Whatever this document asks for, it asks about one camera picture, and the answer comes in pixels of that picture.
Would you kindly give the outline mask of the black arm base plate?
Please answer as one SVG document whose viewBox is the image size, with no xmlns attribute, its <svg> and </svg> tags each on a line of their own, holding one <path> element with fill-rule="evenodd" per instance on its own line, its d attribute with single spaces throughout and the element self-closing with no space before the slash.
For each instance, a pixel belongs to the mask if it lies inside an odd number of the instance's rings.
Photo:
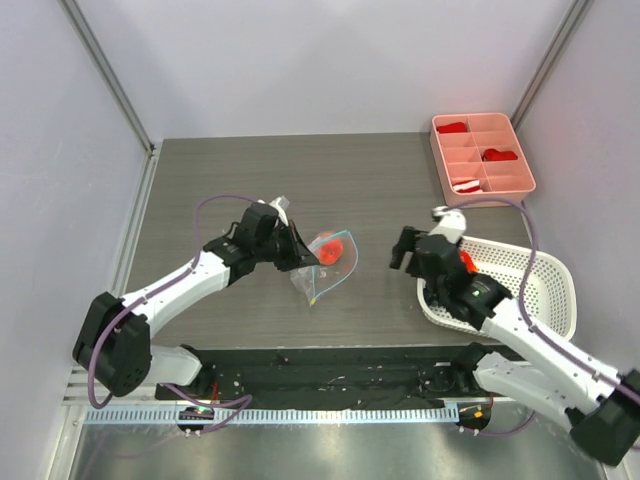
<svg viewBox="0 0 640 480">
<path fill-rule="evenodd" d="M 202 370 L 182 392 L 204 401 L 245 395 L 253 409 L 439 408 L 484 397 L 458 359 L 461 346 L 199 350 Z"/>
</svg>

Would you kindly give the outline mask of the dark fake grape bunch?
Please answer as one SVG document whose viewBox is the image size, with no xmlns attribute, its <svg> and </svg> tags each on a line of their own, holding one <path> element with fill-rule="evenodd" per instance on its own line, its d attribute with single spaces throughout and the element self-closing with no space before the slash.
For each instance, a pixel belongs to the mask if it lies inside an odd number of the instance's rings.
<svg viewBox="0 0 640 480">
<path fill-rule="evenodd" d="M 424 301 L 429 306 L 441 306 L 443 293 L 443 286 L 437 282 L 426 282 L 423 288 Z"/>
</svg>

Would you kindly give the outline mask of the clear zip top bag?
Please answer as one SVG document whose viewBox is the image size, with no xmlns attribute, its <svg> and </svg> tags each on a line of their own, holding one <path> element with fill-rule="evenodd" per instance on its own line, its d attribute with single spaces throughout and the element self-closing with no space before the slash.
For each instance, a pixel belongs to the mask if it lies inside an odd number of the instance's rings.
<svg viewBox="0 0 640 480">
<path fill-rule="evenodd" d="M 320 298 L 344 283 L 358 266 L 359 250 L 349 230 L 322 232 L 309 244 L 309 249 L 318 258 L 320 246 L 332 238 L 340 238 L 344 246 L 344 253 L 336 264 L 326 266 L 320 263 L 313 267 L 299 268 L 290 275 L 292 284 L 305 295 L 308 304 L 314 298 L 317 303 Z"/>
</svg>

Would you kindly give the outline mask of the red fake pepper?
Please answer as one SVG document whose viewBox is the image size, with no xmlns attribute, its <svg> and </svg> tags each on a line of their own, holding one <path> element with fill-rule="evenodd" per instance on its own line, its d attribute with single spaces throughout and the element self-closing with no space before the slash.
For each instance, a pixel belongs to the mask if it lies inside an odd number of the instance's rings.
<svg viewBox="0 0 640 480">
<path fill-rule="evenodd" d="M 342 240 L 340 238 L 332 238 L 320 246 L 318 259 L 322 265 L 334 265 L 341 259 L 343 253 Z"/>
</svg>

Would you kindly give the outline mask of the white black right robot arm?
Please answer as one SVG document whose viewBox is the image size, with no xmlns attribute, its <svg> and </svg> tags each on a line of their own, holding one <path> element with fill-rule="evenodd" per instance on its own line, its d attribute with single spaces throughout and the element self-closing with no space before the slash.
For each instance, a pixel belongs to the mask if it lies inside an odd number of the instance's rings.
<svg viewBox="0 0 640 480">
<path fill-rule="evenodd" d="M 459 254 L 460 233 L 402 229 L 391 268 L 403 262 L 422 286 L 420 300 L 496 339 L 528 362 L 523 368 L 480 345 L 451 371 L 457 391 L 481 388 L 510 397 L 555 421 L 592 459 L 617 466 L 639 439 L 639 372 L 599 361 L 529 317 L 518 298 L 489 275 L 471 272 Z"/>
</svg>

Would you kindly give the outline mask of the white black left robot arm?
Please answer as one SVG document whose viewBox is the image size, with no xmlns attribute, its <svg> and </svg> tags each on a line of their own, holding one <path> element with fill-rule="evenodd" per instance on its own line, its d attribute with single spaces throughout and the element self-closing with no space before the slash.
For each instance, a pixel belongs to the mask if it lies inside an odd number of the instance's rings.
<svg viewBox="0 0 640 480">
<path fill-rule="evenodd" d="M 201 352 L 189 346 L 155 346 L 152 340 L 182 312 L 249 275 L 260 263 L 271 263 L 281 272 L 317 265 L 287 217 L 288 205 L 284 196 L 254 202 L 228 233 L 200 244 L 184 266 L 135 292 L 121 297 L 104 292 L 91 302 L 72 357 L 88 373 L 92 406 L 106 405 L 96 397 L 97 384 L 110 398 L 127 396 L 146 382 L 193 399 L 210 393 L 214 369 Z"/>
</svg>

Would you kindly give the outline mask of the orange fake peach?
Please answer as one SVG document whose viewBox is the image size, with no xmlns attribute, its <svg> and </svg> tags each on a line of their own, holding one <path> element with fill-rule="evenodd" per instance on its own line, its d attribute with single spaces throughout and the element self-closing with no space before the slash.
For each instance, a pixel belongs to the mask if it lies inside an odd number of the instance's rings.
<svg viewBox="0 0 640 480">
<path fill-rule="evenodd" d="M 475 265 L 471 255 L 469 253 L 467 253 L 464 250 L 460 250 L 459 251 L 459 256 L 460 256 L 461 261 L 464 263 L 465 268 L 466 268 L 468 273 L 472 274 L 472 273 L 478 273 L 479 272 L 479 269 Z"/>
</svg>

